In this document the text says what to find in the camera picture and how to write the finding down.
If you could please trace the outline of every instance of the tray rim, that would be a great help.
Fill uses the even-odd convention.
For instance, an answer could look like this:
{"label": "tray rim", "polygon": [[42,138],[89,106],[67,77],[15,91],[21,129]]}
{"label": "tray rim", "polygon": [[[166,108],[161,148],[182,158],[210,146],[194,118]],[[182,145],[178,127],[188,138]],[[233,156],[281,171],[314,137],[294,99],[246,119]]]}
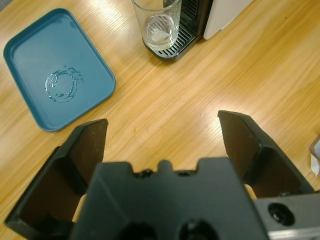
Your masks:
{"label": "tray rim", "polygon": [[[47,17],[47,15],[53,14],[54,12],[64,12],[65,14],[68,14],[69,17],[72,18],[72,20],[77,24],[77,28],[80,31],[80,33],[82,34],[82,36],[85,38],[85,40],[89,43],[90,47],[92,48],[92,50],[94,51],[94,53],[96,54],[96,56],[98,57],[98,59],[101,61],[101,63],[104,65],[105,68],[107,68],[107,70],[110,73],[111,76],[111,81],[113,84],[113,89],[112,92],[107,95],[106,97],[104,97],[102,100],[98,101],[96,104],[93,104],[91,107],[89,108],[85,108],[84,111],[80,112],[79,114],[75,115],[74,117],[71,118],[71,120],[68,120],[66,123],[59,125],[55,128],[48,128],[46,127],[45,124],[43,124],[43,121],[40,121],[37,117],[36,117],[36,113],[31,109],[31,107],[29,106],[29,101],[27,100],[27,94],[24,93],[23,89],[21,89],[17,83],[16,79],[20,79],[20,77],[18,77],[15,74],[15,67],[12,66],[14,64],[11,57],[6,57],[7,56],[11,56],[11,51],[13,50],[13,48],[15,47],[15,45],[19,42],[20,39],[20,35],[23,35],[24,33],[28,32],[30,29],[32,29],[36,24],[38,24],[39,22],[41,22],[43,19],[45,19]],[[59,131],[63,128],[65,128],[66,126],[68,126],[69,124],[71,124],[72,122],[74,122],[75,120],[77,120],[78,118],[80,118],[81,116],[83,116],[84,114],[86,114],[87,112],[89,112],[90,110],[92,110],[93,108],[95,108],[97,105],[101,104],[102,102],[104,102],[105,100],[107,100],[108,98],[110,98],[115,90],[116,90],[116,77],[114,75],[114,73],[111,71],[110,67],[107,65],[107,63],[105,62],[105,60],[103,59],[103,57],[100,55],[100,53],[98,52],[98,50],[96,49],[96,47],[94,46],[94,44],[91,42],[91,40],[89,39],[88,35],[86,34],[86,32],[83,30],[83,28],[81,27],[81,25],[79,24],[79,22],[77,21],[77,19],[75,18],[75,16],[71,13],[70,10],[63,8],[63,7],[57,7],[52,9],[51,11],[47,12],[46,14],[44,14],[43,16],[41,16],[40,18],[38,18],[36,21],[32,22],[30,25],[28,25],[27,27],[25,27],[23,30],[21,30],[20,32],[18,32],[16,35],[14,35],[12,38],[10,38],[10,40],[5,44],[4,48],[3,48],[3,58],[4,61],[10,71],[10,74],[14,80],[14,83],[17,87],[17,89],[19,90],[24,103],[26,104],[29,112],[31,113],[34,121],[36,122],[36,124],[38,125],[39,128],[41,128],[42,130],[46,131],[46,132],[55,132],[55,131]]]}

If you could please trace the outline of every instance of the water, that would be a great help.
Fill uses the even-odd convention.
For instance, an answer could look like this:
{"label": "water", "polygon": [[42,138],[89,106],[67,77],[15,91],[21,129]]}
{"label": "water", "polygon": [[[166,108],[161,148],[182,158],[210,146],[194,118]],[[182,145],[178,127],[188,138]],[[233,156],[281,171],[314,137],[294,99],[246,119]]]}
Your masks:
{"label": "water", "polygon": [[170,48],[177,40],[179,25],[171,16],[159,13],[146,21],[146,39],[144,42],[152,50],[161,51]]}
{"label": "water", "polygon": [[65,103],[75,96],[80,81],[84,81],[80,71],[63,66],[62,70],[55,71],[45,80],[44,89],[51,100]]}

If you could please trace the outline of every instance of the wooden table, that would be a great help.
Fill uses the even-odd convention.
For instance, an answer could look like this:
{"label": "wooden table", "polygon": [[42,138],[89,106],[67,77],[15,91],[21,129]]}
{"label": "wooden table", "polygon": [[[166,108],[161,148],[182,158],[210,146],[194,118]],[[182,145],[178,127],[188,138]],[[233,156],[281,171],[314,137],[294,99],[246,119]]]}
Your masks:
{"label": "wooden table", "polygon": [[[135,171],[162,159],[193,169],[225,156],[218,110],[248,114],[315,189],[309,146],[320,135],[320,1],[255,0],[230,26],[167,64],[144,47],[129,0],[14,0],[0,49],[50,10],[69,9],[116,77],[114,95],[58,132],[33,120],[0,58],[0,222],[75,126],[107,118],[104,161]],[[21,239],[0,225],[0,238]]]}

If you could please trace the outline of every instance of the drinking glass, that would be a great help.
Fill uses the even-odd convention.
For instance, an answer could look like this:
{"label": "drinking glass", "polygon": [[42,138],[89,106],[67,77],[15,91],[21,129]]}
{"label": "drinking glass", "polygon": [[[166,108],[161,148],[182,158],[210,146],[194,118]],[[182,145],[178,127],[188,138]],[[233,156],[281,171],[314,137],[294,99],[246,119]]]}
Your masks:
{"label": "drinking glass", "polygon": [[131,0],[144,43],[154,51],[170,48],[178,38],[182,0]]}

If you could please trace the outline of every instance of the plastic tray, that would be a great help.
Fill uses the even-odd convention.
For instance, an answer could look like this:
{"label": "plastic tray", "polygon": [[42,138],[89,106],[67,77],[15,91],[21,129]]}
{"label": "plastic tray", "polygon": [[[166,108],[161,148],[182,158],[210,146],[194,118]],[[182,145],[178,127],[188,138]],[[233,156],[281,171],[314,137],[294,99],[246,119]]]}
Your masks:
{"label": "plastic tray", "polygon": [[35,121],[56,131],[112,95],[115,76],[73,15],[57,8],[6,44],[4,59]]}

